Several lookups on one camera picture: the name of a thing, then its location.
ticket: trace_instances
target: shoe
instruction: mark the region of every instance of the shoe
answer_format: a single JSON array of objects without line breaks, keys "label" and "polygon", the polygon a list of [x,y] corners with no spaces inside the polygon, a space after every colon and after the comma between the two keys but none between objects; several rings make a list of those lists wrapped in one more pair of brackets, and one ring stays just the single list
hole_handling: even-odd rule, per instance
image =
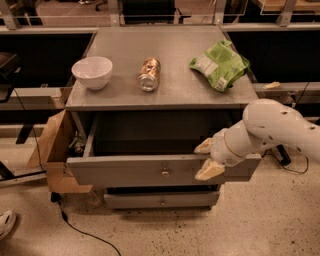
[{"label": "shoe", "polygon": [[0,215],[0,240],[9,234],[15,222],[16,214],[11,210]]}]

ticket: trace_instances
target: power cord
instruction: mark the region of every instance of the power cord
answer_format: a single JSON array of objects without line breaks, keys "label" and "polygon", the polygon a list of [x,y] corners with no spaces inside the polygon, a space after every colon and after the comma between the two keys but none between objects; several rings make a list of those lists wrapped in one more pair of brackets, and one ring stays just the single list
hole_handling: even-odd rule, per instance
[{"label": "power cord", "polygon": [[[18,100],[19,100],[19,102],[20,102],[20,105],[21,105],[23,111],[26,111],[26,108],[24,107],[24,105],[23,105],[23,103],[22,103],[22,101],[21,101],[21,98],[20,98],[19,94],[17,93],[16,89],[13,88],[13,90],[14,90],[15,94],[17,95],[17,98],[18,98]],[[33,126],[32,126],[32,132],[33,132],[34,139],[35,139],[35,141],[36,141],[36,147],[37,147],[38,157],[39,157],[39,166],[40,166],[41,170],[46,173],[46,170],[43,168],[42,163],[41,163],[41,154],[40,154],[39,143],[38,143],[38,140],[37,140],[36,131],[35,131],[35,129],[34,129]]]},{"label": "power cord", "polygon": [[302,175],[302,174],[305,174],[309,170],[309,158],[308,157],[305,157],[305,159],[306,159],[306,168],[302,172],[300,172],[300,171],[293,170],[291,168],[286,167],[284,164],[282,164],[281,160],[276,157],[276,155],[271,154],[271,153],[267,153],[267,152],[268,152],[268,150],[265,151],[265,153],[262,155],[262,158],[264,158],[265,156],[272,156],[281,165],[282,169],[284,169],[285,171],[287,171],[289,173],[292,173],[292,174],[295,174],[295,175]]},{"label": "power cord", "polygon": [[291,105],[291,107],[292,107],[293,109],[298,105],[298,103],[299,103],[300,100],[302,99],[302,97],[303,97],[304,93],[306,92],[307,87],[309,86],[309,84],[310,84],[310,82],[308,82],[308,83],[305,85],[305,87],[303,88],[303,91],[302,91],[302,93],[301,93],[301,96],[299,97],[298,100],[296,99],[296,96],[295,96],[294,94],[290,95],[290,97],[291,97],[292,100],[293,100],[292,105]]},{"label": "power cord", "polygon": [[77,229],[76,227],[72,226],[72,225],[69,223],[69,221],[68,221],[68,216],[67,216],[67,214],[66,214],[66,213],[64,212],[64,210],[62,209],[62,206],[61,206],[61,196],[60,196],[59,194],[57,194],[57,193],[52,193],[52,194],[51,194],[51,202],[57,202],[57,203],[58,203],[59,208],[60,208],[60,210],[61,210],[62,219],[68,224],[69,227],[71,227],[72,229],[74,229],[75,231],[78,231],[79,233],[81,233],[81,234],[83,234],[83,235],[91,236],[91,237],[93,237],[93,238],[95,238],[95,239],[97,239],[97,240],[99,240],[99,241],[101,241],[101,242],[103,242],[103,243],[106,243],[106,244],[110,245],[110,246],[118,253],[118,255],[121,256],[120,251],[119,251],[112,243],[110,243],[110,242],[108,242],[108,241],[106,241],[106,240],[104,240],[104,239],[102,239],[102,238],[100,238],[100,237],[97,237],[97,236],[95,236],[95,235],[92,235],[92,234],[89,234],[89,233],[87,233],[87,232],[81,231],[81,230]]}]

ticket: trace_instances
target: black cable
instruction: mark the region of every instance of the black cable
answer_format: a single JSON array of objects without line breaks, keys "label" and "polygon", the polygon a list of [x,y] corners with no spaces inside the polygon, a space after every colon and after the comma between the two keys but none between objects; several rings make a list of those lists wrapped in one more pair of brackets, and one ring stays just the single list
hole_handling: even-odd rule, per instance
[{"label": "black cable", "polygon": [[273,158],[275,158],[278,163],[280,164],[280,166],[287,172],[290,172],[290,173],[293,173],[293,174],[296,174],[296,175],[302,175],[302,174],[305,174],[308,170],[309,170],[309,158],[308,157],[305,157],[306,158],[306,168],[304,171],[302,172],[299,172],[297,170],[293,170],[293,169],[290,169],[286,166],[284,166],[282,163],[281,163],[281,160],[279,160],[274,154],[271,154],[271,153],[267,153],[267,151],[261,156],[262,158],[264,158],[265,156],[272,156]]},{"label": "black cable", "polygon": [[[19,94],[17,93],[16,89],[13,88],[13,90],[14,90],[15,94],[17,95],[17,98],[18,98],[18,100],[19,100],[19,102],[20,102],[20,105],[21,105],[23,111],[26,111],[26,108],[24,107],[24,105],[23,105],[23,103],[22,103],[22,101],[21,101],[21,99],[20,99],[20,96],[19,96]],[[35,139],[35,141],[36,141],[36,146],[37,146],[37,151],[38,151],[40,168],[41,168],[41,170],[42,170],[43,172],[46,173],[46,170],[43,168],[42,163],[41,163],[40,148],[39,148],[39,143],[38,143],[38,140],[37,140],[37,134],[36,134],[36,131],[35,131],[35,129],[34,129],[34,126],[32,126],[32,132],[33,132],[34,139]]]},{"label": "black cable", "polygon": [[304,89],[303,89],[303,91],[302,91],[302,93],[301,93],[300,98],[295,102],[295,104],[294,104],[294,107],[293,107],[293,108],[295,108],[295,107],[298,105],[298,103],[299,103],[299,102],[300,102],[300,100],[302,99],[302,97],[303,97],[304,93],[306,92],[307,87],[309,86],[309,84],[310,84],[310,82],[308,82],[308,83],[306,84],[306,86],[304,87]]},{"label": "black cable", "polygon": [[97,240],[99,240],[99,241],[101,241],[101,242],[104,242],[104,243],[110,245],[110,246],[119,254],[119,256],[121,256],[120,251],[119,251],[119,250],[117,249],[117,247],[115,247],[112,243],[110,243],[110,242],[108,242],[108,241],[106,241],[106,240],[104,240],[104,239],[102,239],[102,238],[100,238],[100,237],[97,237],[97,236],[95,236],[95,235],[92,235],[92,234],[89,234],[89,233],[87,233],[87,232],[81,231],[81,230],[77,229],[76,227],[72,226],[72,225],[68,222],[68,216],[67,216],[67,214],[63,211],[63,209],[62,209],[62,207],[61,207],[61,202],[58,202],[58,204],[59,204],[59,207],[60,207],[60,210],[61,210],[62,219],[68,224],[69,227],[71,227],[72,229],[74,229],[75,231],[78,231],[79,233],[81,233],[81,234],[83,234],[83,235],[91,236],[91,237],[93,237],[93,238],[95,238],[95,239],[97,239]]}]

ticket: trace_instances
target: drawer handle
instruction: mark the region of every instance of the drawer handle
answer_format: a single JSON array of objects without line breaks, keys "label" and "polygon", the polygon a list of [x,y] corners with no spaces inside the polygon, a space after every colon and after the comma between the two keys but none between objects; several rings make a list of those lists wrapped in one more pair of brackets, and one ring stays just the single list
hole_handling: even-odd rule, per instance
[{"label": "drawer handle", "polygon": [[169,177],[170,176],[170,171],[167,168],[163,168],[161,174],[164,177]]}]

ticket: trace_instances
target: closed drawer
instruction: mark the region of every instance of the closed drawer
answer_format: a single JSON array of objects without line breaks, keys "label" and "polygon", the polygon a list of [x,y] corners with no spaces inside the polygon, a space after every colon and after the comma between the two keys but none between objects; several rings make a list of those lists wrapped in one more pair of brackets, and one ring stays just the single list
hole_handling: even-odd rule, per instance
[{"label": "closed drawer", "polygon": [[172,208],[172,207],[209,207],[214,206],[219,198],[219,191],[211,188],[197,188],[197,192],[145,192],[132,194],[104,195],[106,204],[111,209],[134,208]]}]

